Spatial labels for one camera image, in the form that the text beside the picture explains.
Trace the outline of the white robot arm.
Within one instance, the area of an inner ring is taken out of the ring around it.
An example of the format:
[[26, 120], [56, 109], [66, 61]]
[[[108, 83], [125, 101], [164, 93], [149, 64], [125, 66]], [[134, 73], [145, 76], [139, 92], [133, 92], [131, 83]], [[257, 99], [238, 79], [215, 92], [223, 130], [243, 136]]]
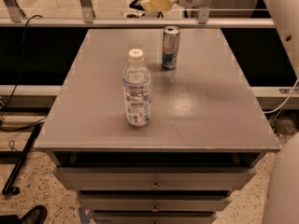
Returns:
[[[194, 0], [194, 7], [202, 7], [210, 0]], [[147, 11], [168, 11], [174, 4], [187, 7], [186, 0], [145, 0]], [[284, 49], [284, 57], [276, 62], [268, 54], [260, 58], [265, 73], [270, 73], [277, 85], [295, 87], [299, 79], [299, 0], [259, 0], [258, 7], [265, 12], [255, 12], [254, 17], [269, 17], [275, 24], [278, 43]], [[294, 134], [275, 155], [262, 162], [258, 176], [263, 179], [263, 211], [260, 219], [251, 224], [299, 224], [299, 133]], [[226, 219], [214, 224], [249, 224], [243, 219]]]

